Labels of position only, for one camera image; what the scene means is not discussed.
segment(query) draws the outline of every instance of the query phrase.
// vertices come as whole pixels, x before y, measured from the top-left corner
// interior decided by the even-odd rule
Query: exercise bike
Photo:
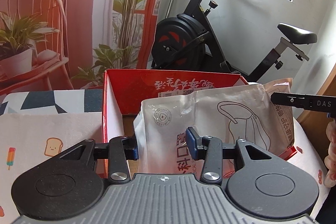
[[[240,73],[249,82],[257,82],[274,64],[276,69],[283,65],[280,58],[289,47],[296,57],[309,60],[303,51],[294,44],[317,42],[313,32],[280,23],[278,29],[288,38],[281,37],[279,44],[249,75],[232,67],[226,60],[207,15],[218,5],[210,1],[204,11],[202,0],[190,0],[183,14],[166,18],[157,24],[155,41],[152,47],[152,69],[188,70],[204,72]]]

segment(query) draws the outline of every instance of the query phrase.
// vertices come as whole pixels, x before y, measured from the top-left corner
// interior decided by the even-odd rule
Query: popsicle cartoon
[[[10,170],[11,166],[13,166],[14,156],[15,156],[15,148],[10,147],[9,150],[8,150],[8,156],[7,156],[8,170]]]

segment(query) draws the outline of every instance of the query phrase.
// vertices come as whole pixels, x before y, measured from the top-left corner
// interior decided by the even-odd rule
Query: bike seat
[[[313,32],[303,30],[288,24],[280,23],[278,29],[289,39],[293,44],[313,44],[317,42],[317,35]]]

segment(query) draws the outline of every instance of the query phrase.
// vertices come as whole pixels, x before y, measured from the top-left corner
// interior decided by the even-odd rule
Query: white plastic bag
[[[284,153],[294,142],[292,108],[273,105],[270,95],[289,92],[290,84],[291,79],[284,79],[142,101],[134,121],[139,172],[194,173],[199,177],[203,161],[194,161],[189,154],[187,127],[224,143],[247,139],[275,155]],[[230,177],[233,172],[232,161],[224,160],[223,176]]]

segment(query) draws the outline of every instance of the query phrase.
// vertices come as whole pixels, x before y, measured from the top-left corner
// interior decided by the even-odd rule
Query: white wall
[[[310,61],[302,65],[293,80],[293,93],[316,94],[336,63],[336,0],[328,7],[318,37],[319,43],[309,52]],[[302,111],[293,108],[294,117]]]
[[[182,13],[189,0],[175,0],[170,16]],[[207,8],[210,0],[202,5]],[[250,73],[275,47],[281,32],[280,22],[318,33],[327,7],[332,0],[214,0],[219,7],[208,18],[220,41],[228,61]],[[164,18],[169,0],[161,0],[159,20]],[[306,54],[311,46],[299,46]],[[266,83],[274,79],[295,77],[302,62],[295,53],[286,49],[280,59],[280,70],[272,67],[261,79]]]

